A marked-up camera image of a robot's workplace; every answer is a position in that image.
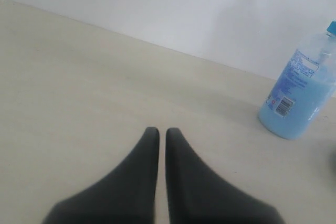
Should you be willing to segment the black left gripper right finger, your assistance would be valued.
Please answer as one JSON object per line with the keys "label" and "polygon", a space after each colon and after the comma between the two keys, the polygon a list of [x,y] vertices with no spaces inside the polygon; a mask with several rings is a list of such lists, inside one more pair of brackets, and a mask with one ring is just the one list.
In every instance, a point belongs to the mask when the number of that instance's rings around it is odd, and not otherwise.
{"label": "black left gripper right finger", "polygon": [[166,132],[170,223],[284,223],[277,209],[217,175],[178,128]]}

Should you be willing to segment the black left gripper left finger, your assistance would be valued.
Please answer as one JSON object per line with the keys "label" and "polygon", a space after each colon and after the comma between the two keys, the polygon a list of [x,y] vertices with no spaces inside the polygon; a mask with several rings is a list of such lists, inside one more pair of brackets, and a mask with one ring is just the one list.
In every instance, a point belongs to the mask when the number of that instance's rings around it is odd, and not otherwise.
{"label": "black left gripper left finger", "polygon": [[160,134],[147,127],[128,156],[89,188],[58,202],[44,223],[154,223]]}

